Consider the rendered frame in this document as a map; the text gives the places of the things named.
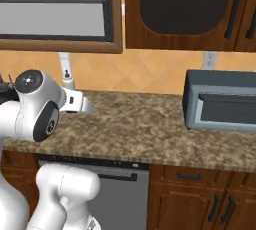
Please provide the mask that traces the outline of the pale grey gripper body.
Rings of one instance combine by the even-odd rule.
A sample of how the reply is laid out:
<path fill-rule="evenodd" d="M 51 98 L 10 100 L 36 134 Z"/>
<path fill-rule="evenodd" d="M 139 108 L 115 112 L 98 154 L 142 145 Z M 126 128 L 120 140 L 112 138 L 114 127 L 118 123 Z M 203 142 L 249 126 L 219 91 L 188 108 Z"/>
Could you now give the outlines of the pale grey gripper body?
<path fill-rule="evenodd" d="M 87 97 L 83 97 L 79 113 L 81 113 L 81 114 L 92 114 L 93 110 L 94 110 L 93 103 L 90 102 Z"/>

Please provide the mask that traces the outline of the grey dishwasher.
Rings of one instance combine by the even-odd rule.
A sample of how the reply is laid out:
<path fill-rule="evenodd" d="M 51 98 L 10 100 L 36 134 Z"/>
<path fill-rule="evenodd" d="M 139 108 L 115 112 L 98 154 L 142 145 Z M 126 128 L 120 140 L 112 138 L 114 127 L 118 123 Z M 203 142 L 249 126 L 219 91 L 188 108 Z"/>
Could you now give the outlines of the grey dishwasher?
<path fill-rule="evenodd" d="M 96 198 L 88 202 L 88 207 L 102 230 L 146 230 L 148 164 L 47 154 L 38 154 L 37 160 L 40 166 L 60 163 L 90 170 L 98 176 L 136 173 L 136 182 L 100 178 L 101 189 Z"/>

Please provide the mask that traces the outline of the white sink tap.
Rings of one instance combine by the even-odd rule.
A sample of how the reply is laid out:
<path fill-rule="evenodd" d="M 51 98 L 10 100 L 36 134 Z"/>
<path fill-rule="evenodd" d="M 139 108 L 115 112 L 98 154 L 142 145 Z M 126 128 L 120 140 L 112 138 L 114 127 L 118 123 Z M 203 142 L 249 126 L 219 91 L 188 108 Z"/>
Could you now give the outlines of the white sink tap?
<path fill-rule="evenodd" d="M 71 64 L 68 52 L 59 53 L 59 61 L 62 71 L 62 84 L 65 88 L 74 90 L 75 83 L 71 71 Z"/>

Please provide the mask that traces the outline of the dark sink basin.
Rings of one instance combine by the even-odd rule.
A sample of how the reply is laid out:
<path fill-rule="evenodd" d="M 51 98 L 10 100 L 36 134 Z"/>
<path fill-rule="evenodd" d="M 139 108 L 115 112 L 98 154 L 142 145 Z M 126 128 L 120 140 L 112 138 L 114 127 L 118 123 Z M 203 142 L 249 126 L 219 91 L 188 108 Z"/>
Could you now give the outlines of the dark sink basin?
<path fill-rule="evenodd" d="M 19 97 L 15 90 L 12 79 L 5 82 L 0 74 L 0 104 L 7 101 L 18 101 Z"/>

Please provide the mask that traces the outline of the brown wooden base cupboard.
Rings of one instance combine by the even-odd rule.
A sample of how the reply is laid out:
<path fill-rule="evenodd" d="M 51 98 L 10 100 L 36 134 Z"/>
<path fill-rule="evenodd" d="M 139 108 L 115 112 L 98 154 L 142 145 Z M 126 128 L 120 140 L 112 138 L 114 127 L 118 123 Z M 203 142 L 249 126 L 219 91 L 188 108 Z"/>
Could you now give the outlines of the brown wooden base cupboard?
<path fill-rule="evenodd" d="M 33 214 L 39 198 L 36 186 L 39 165 L 36 156 L 33 153 L 4 150 L 1 167 L 6 180 L 27 199 L 30 214 Z"/>

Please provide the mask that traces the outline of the brown wooden drawer front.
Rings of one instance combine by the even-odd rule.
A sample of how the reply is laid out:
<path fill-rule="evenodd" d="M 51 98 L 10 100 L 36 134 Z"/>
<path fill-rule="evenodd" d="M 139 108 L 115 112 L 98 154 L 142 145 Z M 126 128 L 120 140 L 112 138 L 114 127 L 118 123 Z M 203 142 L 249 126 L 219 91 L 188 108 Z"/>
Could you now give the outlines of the brown wooden drawer front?
<path fill-rule="evenodd" d="M 168 182 L 189 183 L 191 185 L 223 188 L 227 185 L 230 173 L 222 170 L 165 166 L 163 178 Z"/>
<path fill-rule="evenodd" d="M 235 173 L 231 188 L 256 192 L 256 173 Z"/>

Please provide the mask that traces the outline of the blue grey toaster oven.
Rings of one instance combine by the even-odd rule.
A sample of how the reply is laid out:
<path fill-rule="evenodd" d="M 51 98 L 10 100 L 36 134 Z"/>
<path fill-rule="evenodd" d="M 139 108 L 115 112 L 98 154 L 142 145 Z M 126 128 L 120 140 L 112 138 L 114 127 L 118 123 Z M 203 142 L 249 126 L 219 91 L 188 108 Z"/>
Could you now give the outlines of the blue grey toaster oven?
<path fill-rule="evenodd" d="M 182 108 L 187 129 L 256 132 L 256 72 L 190 69 Z"/>

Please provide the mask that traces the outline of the brown wooden base cupboard door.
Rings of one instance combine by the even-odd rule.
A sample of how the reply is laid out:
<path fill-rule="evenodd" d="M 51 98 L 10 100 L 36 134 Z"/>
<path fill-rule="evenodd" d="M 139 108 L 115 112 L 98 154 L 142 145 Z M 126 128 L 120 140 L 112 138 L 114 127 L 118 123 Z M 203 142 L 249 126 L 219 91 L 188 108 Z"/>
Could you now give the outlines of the brown wooden base cupboard door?
<path fill-rule="evenodd" d="M 216 194 L 220 202 L 213 222 L 208 222 Z M 223 194 L 215 188 L 151 184 L 147 230 L 213 230 Z"/>
<path fill-rule="evenodd" d="M 228 205 L 228 197 L 235 197 L 235 204 L 231 216 L 226 223 L 221 223 L 221 216 Z M 223 202 L 219 230 L 256 230 L 256 193 L 243 191 L 228 191 Z"/>

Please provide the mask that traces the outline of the wooden cupboard door, dark glass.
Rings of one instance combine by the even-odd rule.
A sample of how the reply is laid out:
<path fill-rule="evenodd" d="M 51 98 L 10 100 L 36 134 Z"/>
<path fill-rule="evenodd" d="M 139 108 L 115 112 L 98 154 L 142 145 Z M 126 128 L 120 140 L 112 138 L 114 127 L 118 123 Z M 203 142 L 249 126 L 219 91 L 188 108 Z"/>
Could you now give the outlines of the wooden cupboard door, dark glass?
<path fill-rule="evenodd" d="M 126 47 L 236 51 L 246 0 L 239 0 L 230 39 L 224 34 L 233 0 L 125 0 Z"/>

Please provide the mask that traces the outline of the window with brown wooden frame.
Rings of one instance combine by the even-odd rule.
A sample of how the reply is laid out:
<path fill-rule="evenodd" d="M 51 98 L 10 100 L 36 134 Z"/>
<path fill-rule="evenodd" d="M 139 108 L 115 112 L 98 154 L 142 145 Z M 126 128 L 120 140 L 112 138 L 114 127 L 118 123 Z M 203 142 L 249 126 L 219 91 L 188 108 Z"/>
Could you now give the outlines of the window with brown wooden frame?
<path fill-rule="evenodd" d="M 0 50 L 120 53 L 121 0 L 0 0 Z"/>

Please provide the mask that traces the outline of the white wall power outlet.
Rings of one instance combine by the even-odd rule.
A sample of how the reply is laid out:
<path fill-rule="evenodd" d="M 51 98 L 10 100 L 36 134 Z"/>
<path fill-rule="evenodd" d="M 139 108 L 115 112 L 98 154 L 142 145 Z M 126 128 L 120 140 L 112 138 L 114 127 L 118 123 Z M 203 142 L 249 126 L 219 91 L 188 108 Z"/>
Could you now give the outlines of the white wall power outlet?
<path fill-rule="evenodd" d="M 202 69 L 213 70 L 216 65 L 216 59 L 217 59 L 217 56 L 214 51 L 205 51 L 203 53 Z"/>

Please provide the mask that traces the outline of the brown wooden wall cupboard door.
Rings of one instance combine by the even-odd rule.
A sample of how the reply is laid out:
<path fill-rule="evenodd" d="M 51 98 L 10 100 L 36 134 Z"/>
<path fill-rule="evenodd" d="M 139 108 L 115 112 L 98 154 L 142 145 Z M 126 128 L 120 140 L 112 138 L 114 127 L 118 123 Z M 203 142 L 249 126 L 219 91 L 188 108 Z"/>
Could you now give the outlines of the brown wooden wall cupboard door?
<path fill-rule="evenodd" d="M 238 36 L 235 43 L 235 50 L 238 52 L 256 52 L 256 26 L 252 39 L 246 38 L 250 29 L 253 15 L 256 15 L 256 0 L 246 0 Z"/>

